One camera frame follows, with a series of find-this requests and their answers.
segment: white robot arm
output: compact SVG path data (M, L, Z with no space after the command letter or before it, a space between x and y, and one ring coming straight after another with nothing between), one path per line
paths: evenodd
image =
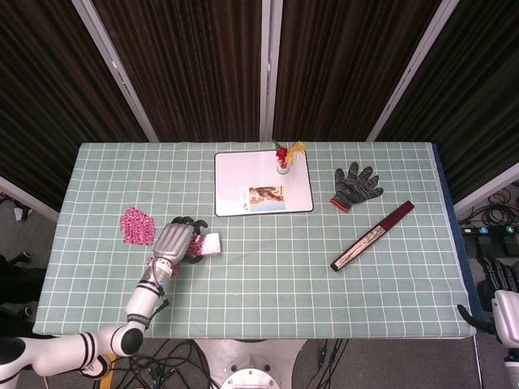
M155 260L146 268L126 305L126 325L46 340L0 338L0 389L15 389L19 372L27 365L42 376L79 370L86 377L99 379L110 368L104 355L114 353L129 357L137 353L151 319L168 305L163 284L171 277L173 265L182 260L193 238L195 227L186 220L193 221L184 218L182 223L173 222L162 230L153 248ZM159 299L163 302L156 308Z
M508 349L504 366L512 388L519 387L519 280L512 269L486 253L480 253L478 262L483 266L486 280L478 286L479 299L486 311L492 311L493 320L478 320L464 306L457 306L461 317L471 326L491 335Z

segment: table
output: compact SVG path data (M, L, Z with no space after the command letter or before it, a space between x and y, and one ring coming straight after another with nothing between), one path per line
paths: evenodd
M129 207L159 236L175 216L218 232L222 253L182 264L165 290L171 307L146 336L211 339L463 337L457 313L474 285L429 143L306 143L314 210L216 217L216 152L271 143L85 143L58 220L34 331L71 334L126 322L152 247L122 242ZM371 165L384 194L349 214L328 201L335 168ZM329 264L406 200L414 211L342 271Z

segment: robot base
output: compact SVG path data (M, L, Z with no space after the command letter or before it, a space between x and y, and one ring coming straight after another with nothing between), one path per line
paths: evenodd
M195 340L221 389L291 389L294 363L307 340Z

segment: pink cloth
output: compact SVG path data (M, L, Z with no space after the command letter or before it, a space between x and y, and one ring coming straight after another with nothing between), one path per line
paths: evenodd
M151 216L135 207L130 207L121 217L124 242L132 245L153 246L155 223Z

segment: dark curtain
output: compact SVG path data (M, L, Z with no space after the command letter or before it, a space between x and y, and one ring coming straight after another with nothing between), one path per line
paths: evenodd
M519 162L519 2L461 1L377 140L437 143L454 202Z
M59 210L82 142L147 140L70 1L0 20L0 176Z
M364 141L439 0L285 0L274 138Z
M94 3L161 142L258 140L260 0Z

